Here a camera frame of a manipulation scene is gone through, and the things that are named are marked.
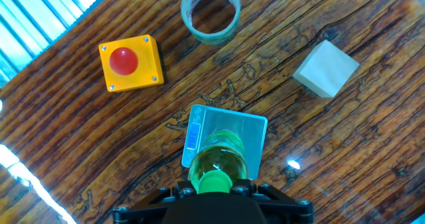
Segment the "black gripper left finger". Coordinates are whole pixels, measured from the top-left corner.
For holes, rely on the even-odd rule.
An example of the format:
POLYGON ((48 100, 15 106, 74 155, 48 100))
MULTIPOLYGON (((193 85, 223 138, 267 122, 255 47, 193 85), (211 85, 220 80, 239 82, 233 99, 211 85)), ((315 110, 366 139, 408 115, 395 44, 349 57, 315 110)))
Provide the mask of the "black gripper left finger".
POLYGON ((175 187, 160 188, 133 205, 113 208, 113 224, 158 223, 172 203, 196 195, 190 181, 179 181, 175 187))

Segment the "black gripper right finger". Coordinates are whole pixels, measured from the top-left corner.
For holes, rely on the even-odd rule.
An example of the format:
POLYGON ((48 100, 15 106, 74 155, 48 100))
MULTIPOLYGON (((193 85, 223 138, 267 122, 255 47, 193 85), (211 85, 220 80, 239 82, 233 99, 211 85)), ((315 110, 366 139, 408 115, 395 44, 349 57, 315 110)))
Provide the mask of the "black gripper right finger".
POLYGON ((265 223, 315 222, 312 202, 295 200, 267 183, 256 185, 248 179, 239 179, 230 188, 230 193, 247 197, 255 206, 252 214, 263 217, 265 223))

